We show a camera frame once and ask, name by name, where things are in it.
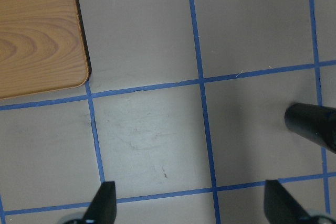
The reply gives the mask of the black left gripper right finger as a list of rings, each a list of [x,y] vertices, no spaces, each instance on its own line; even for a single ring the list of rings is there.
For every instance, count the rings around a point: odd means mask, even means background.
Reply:
[[[271,224],[335,223],[330,215],[305,210],[277,180],[265,181],[264,214]]]

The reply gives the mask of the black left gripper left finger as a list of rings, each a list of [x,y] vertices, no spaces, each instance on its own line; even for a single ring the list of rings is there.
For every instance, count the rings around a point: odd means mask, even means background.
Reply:
[[[62,219],[59,223],[113,224],[117,217],[115,182],[103,182],[81,218]]]

